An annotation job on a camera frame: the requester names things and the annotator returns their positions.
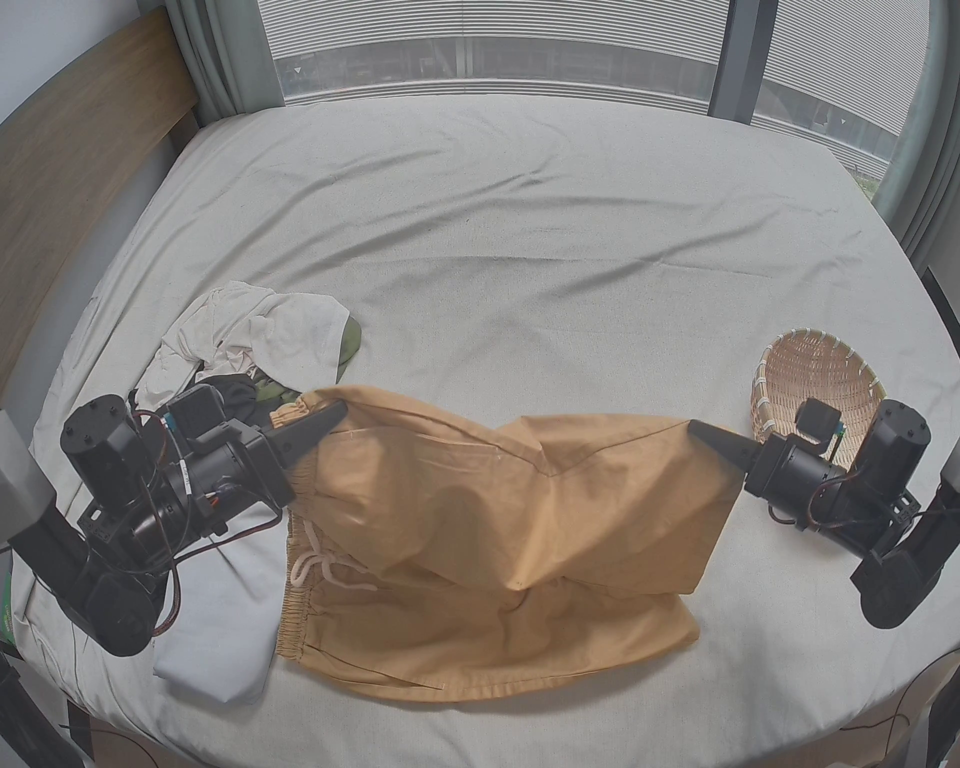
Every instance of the drawstring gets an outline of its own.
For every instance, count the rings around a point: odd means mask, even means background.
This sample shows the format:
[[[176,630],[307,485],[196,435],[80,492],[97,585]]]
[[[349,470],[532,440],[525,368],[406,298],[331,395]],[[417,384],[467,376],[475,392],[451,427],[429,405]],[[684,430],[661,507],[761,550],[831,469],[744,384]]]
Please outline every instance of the drawstring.
[[[320,572],[330,584],[343,587],[344,589],[368,589],[369,591],[376,592],[376,585],[347,584],[336,578],[330,569],[330,566],[333,564],[346,565],[348,568],[353,568],[353,570],[359,573],[370,573],[370,571],[351,557],[337,555],[328,549],[322,549],[320,547],[320,540],[317,538],[317,531],[314,529],[313,523],[310,522],[310,520],[303,521],[303,530],[306,533],[306,537],[310,539],[312,551],[304,552],[294,561],[293,567],[290,568],[291,586],[302,587],[306,581],[306,577],[310,575],[310,568],[316,564],[320,564]]]

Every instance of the mattress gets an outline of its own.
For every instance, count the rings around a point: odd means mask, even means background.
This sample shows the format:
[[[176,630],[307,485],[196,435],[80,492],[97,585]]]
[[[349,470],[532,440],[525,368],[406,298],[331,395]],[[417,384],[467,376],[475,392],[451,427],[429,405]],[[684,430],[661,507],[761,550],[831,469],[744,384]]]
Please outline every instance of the mattress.
[[[489,426],[624,412],[750,429],[764,347],[836,334],[933,441],[960,434],[960,361],[896,240],[824,147],[702,116],[523,96],[406,97],[221,121],[186,148],[71,338],[35,452],[75,519],[73,407],[125,393],[160,334],[229,279],[329,294],[364,329],[346,382]],[[863,619],[854,556],[741,494],[684,600],[688,650],[459,706],[360,698],[275,659],[215,708],[72,627],[22,563],[17,643],[109,722],[222,766],[734,765],[829,732],[960,640],[960,558],[899,628]]]

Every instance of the basket rim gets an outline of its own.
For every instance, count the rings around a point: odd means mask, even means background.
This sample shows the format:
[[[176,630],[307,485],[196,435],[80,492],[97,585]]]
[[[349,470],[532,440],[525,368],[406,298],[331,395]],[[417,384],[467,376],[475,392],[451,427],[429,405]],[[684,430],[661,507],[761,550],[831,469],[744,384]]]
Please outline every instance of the basket rim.
[[[770,403],[770,391],[768,389],[767,377],[765,375],[767,360],[777,345],[782,344],[786,339],[796,338],[798,333],[802,333],[805,339],[809,338],[811,334],[819,334],[820,338],[817,340],[818,343],[822,344],[823,342],[832,341],[834,349],[837,349],[838,347],[845,349],[847,351],[847,359],[852,359],[854,364],[858,363],[860,365],[858,375],[862,376],[866,373],[866,375],[869,376],[870,384],[868,386],[870,389],[876,389],[879,399],[881,400],[887,397],[887,391],[880,382],[879,376],[877,376],[874,372],[874,369],[871,368],[867,361],[864,360],[863,357],[861,357],[860,354],[849,344],[834,336],[832,333],[827,333],[819,328],[791,328],[786,333],[778,334],[777,338],[768,344],[766,348],[764,348],[763,354],[760,355],[760,362],[757,364],[756,370],[754,371],[754,382],[751,390],[753,395],[751,404],[759,415],[759,419],[757,421],[761,426],[759,427],[759,433],[754,434],[754,437],[759,441],[763,441],[769,437],[770,432],[777,425],[777,422],[773,417],[773,406]]]

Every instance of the wooden headboard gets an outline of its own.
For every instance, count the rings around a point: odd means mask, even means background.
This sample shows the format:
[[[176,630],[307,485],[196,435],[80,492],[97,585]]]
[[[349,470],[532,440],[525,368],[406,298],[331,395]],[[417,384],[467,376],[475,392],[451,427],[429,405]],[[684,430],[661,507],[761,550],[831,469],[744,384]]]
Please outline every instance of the wooden headboard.
[[[0,124],[0,392],[70,255],[197,92],[163,8],[64,67]]]

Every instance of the robotic arm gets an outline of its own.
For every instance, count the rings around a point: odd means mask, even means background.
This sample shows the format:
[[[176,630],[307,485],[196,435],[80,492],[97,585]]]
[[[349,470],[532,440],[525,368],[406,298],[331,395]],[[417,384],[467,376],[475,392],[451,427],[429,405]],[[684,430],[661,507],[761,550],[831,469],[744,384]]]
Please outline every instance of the robotic arm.
[[[921,512],[906,485],[930,442],[926,420],[901,402],[883,400],[847,472],[822,458],[840,416],[807,400],[797,428],[814,442],[775,432],[761,444],[696,420],[688,430],[744,472],[745,491],[787,513],[798,529],[812,528],[862,558],[851,576],[860,607],[875,627],[890,629],[936,586],[960,544],[960,442]]]
[[[227,420],[213,387],[171,400],[165,418],[117,395],[78,408],[60,447],[93,495],[81,536],[57,509],[50,481],[0,411],[0,540],[6,539],[66,615],[114,656],[150,642],[174,558],[262,501],[293,500],[284,470],[347,414],[343,402],[261,432]],[[142,424],[142,418],[148,419]]]

